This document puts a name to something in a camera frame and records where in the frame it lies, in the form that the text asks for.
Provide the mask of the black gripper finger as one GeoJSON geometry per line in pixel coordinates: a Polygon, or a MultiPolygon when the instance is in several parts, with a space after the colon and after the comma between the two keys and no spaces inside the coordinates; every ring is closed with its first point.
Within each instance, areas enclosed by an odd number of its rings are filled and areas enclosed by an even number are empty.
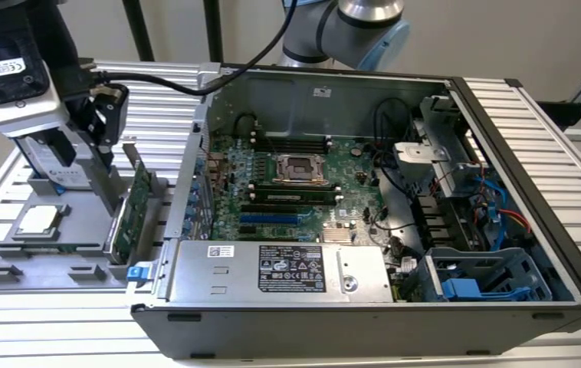
{"type": "Polygon", "coordinates": [[[87,100],[87,143],[102,164],[110,169],[112,147],[120,139],[127,122],[128,88],[123,84],[104,84],[94,88],[87,100]]]}
{"type": "Polygon", "coordinates": [[[46,144],[51,148],[60,165],[63,167],[70,167],[76,158],[76,151],[70,139],[60,129],[47,130],[46,144]]]}

